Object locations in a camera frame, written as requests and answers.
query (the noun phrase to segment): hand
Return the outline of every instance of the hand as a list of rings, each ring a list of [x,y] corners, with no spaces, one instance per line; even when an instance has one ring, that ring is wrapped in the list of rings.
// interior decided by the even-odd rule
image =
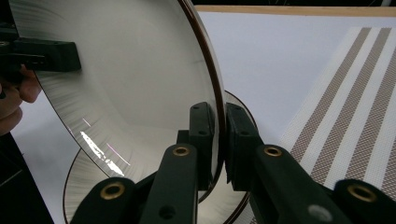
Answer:
[[[4,99],[0,99],[0,136],[11,131],[21,121],[22,101],[33,103],[41,92],[33,71],[26,70],[23,66],[21,74],[24,78],[19,86],[0,78],[0,92],[6,95]]]

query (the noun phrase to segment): brown stripe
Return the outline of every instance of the brown stripe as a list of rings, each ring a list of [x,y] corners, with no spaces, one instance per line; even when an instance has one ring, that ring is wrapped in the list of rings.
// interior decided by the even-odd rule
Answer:
[[[393,200],[396,200],[396,138],[393,141],[392,151],[390,152],[384,182],[382,183],[382,191]]]
[[[367,164],[369,163],[375,145],[375,140],[381,129],[382,122],[387,112],[390,96],[392,95],[393,88],[396,83],[395,64],[396,55],[395,52],[393,52],[389,67],[381,82],[369,117],[364,124],[356,149],[353,152],[352,160],[346,172],[346,178],[364,178]]]
[[[338,89],[340,88],[341,83],[344,81],[347,72],[349,71],[350,67],[358,56],[358,53],[361,50],[361,46],[367,38],[370,30],[371,28],[361,29],[345,59],[343,60],[334,77],[332,78],[332,81],[330,82],[328,88],[321,97],[312,116],[309,118],[297,141],[294,143],[290,154],[294,157],[295,160],[297,160],[297,162],[301,161],[305,150],[308,148],[315,132],[317,131],[319,124],[326,115],[329,106],[332,104],[332,100],[334,99],[335,94],[338,92]]]
[[[366,61],[364,62],[361,71],[359,72],[358,78],[353,84],[352,89],[349,92],[348,97],[346,98],[346,102],[344,103],[338,118],[335,121],[334,125],[332,126],[332,130],[330,131],[330,134],[326,139],[324,147],[320,151],[318,160],[316,161],[314,169],[312,170],[311,173],[312,178],[316,180],[319,184],[323,184],[324,181],[326,180],[327,174],[329,173],[329,170],[332,166],[332,162],[334,160],[335,154],[337,153],[337,150],[340,147],[340,144],[349,126],[349,123],[352,120],[353,115],[355,114],[356,108],[358,107],[358,104],[361,100],[361,96],[363,95],[367,83],[370,80],[370,76],[372,75],[375,69],[375,65],[378,62],[379,56],[381,55],[382,49],[384,48],[384,45],[388,39],[389,33],[390,33],[390,29],[381,29],[381,31],[379,32],[378,37],[376,38],[374,45],[371,48],[370,53]],[[380,90],[384,89],[384,85],[383,85],[384,81],[386,80],[384,79],[383,82],[381,83]],[[383,105],[378,104],[378,96],[382,96],[382,95],[378,94],[375,97],[375,105],[369,115],[370,122],[366,123],[369,124],[368,130],[370,130],[372,126],[375,126],[377,122],[379,122],[379,120],[376,119],[376,116],[382,114],[380,111],[377,110],[379,106],[384,107]],[[374,138],[373,144],[375,142],[376,136],[377,133],[373,136]]]

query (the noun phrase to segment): fingernail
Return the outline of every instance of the fingernail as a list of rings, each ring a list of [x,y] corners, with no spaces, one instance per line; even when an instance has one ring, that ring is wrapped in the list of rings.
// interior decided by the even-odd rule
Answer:
[[[4,99],[4,98],[6,98],[6,93],[3,90],[1,90],[0,99]]]

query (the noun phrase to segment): human hand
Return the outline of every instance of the human hand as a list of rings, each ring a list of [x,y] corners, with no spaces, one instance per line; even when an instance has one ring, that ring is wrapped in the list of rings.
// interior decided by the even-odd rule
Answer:
[[[9,83],[0,76],[0,92],[5,94],[5,98],[0,99],[0,136],[11,131],[21,121],[22,101],[33,103],[41,92],[33,71],[26,70],[23,66],[20,72],[23,80],[18,85]]]

